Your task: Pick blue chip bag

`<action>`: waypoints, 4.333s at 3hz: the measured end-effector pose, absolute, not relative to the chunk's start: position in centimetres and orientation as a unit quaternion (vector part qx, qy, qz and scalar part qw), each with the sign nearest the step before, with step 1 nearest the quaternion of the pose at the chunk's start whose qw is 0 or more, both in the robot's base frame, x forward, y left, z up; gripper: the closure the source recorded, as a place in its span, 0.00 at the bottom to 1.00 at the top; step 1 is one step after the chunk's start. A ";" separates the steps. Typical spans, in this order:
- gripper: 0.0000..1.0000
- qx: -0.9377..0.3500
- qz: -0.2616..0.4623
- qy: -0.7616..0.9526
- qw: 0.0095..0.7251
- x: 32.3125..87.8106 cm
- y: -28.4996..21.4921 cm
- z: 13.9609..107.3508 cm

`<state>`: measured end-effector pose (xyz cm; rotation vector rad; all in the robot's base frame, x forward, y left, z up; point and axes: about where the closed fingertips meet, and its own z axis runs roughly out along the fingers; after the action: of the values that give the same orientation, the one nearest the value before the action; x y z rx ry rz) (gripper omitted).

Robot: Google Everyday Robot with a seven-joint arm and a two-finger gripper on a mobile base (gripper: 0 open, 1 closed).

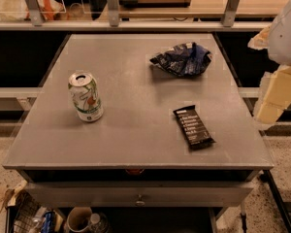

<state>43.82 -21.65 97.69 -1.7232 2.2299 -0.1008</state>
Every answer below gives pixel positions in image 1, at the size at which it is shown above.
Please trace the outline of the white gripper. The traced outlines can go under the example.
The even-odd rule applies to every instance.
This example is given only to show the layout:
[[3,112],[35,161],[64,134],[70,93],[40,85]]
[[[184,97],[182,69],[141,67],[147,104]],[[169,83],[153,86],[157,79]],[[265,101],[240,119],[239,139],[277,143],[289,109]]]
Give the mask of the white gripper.
[[247,46],[253,50],[268,49],[269,59],[281,64],[272,74],[264,74],[255,104],[255,119],[274,124],[291,104],[291,0],[275,17],[271,27],[262,29]]

